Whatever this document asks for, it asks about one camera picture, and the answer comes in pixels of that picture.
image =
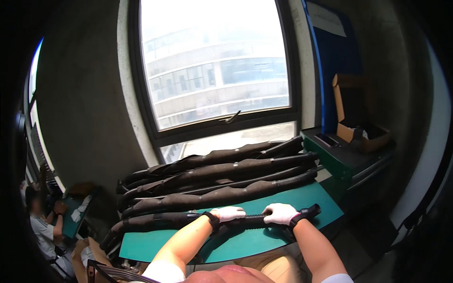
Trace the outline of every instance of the smartphone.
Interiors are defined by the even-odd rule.
[[[319,139],[320,141],[323,142],[323,144],[325,144],[326,146],[328,147],[333,147],[333,146],[337,146],[338,145],[338,142],[334,139],[332,139],[331,137],[327,136],[326,134],[316,134],[314,135],[315,138]]]

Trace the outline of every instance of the green table surface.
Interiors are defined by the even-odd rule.
[[[65,237],[72,238],[72,239],[74,239],[76,237],[80,224],[82,223],[83,218],[85,217],[88,209],[90,208],[90,204],[92,203],[93,198],[95,197],[96,193],[97,193],[97,189],[94,189],[93,192],[91,193],[92,198],[91,198],[90,202],[88,203],[88,206],[85,209],[85,211],[80,213],[80,220],[77,223],[72,220],[71,215],[74,212],[74,210],[76,210],[82,204],[83,199],[73,199],[71,197],[67,197],[67,198],[64,198],[61,200],[64,204],[67,205],[67,211],[63,215],[63,229],[62,229],[63,235]]]
[[[260,214],[271,203],[288,203],[296,209],[310,207],[314,203],[319,204],[321,213],[313,222],[318,229],[333,222],[343,215],[342,210],[326,193],[318,182],[279,192],[270,197],[263,197],[253,201],[235,204],[244,208],[247,214]],[[209,211],[200,209],[197,212]],[[160,248],[176,233],[176,230],[156,230],[151,232],[126,233],[120,248],[120,257],[143,262],[151,262]],[[220,247],[211,252],[205,263],[221,262],[239,259],[255,254],[279,248],[287,244],[285,239],[268,236],[268,229],[245,230],[243,233],[228,239]]]

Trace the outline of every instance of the white glove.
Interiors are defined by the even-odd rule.
[[[264,218],[264,223],[266,224],[272,222],[277,224],[289,225],[291,219],[300,214],[300,212],[298,212],[291,205],[283,203],[269,204],[268,206],[266,206],[266,209],[264,209],[262,214],[269,212],[272,212],[272,214]]]
[[[211,210],[211,213],[213,211],[213,215],[218,216],[220,222],[230,221],[236,218],[244,218],[246,216],[246,212],[242,209],[242,207],[237,206],[214,208]]]

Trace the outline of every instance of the paper sign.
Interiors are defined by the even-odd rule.
[[[346,37],[340,18],[335,13],[311,2],[307,2],[307,9],[314,27]]]

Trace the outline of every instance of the window handle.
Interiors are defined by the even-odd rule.
[[[236,114],[234,114],[230,118],[221,119],[219,121],[225,121],[225,124],[229,124],[229,123],[233,122],[236,119],[236,117],[239,115],[240,112],[241,112],[241,110],[239,110]]]

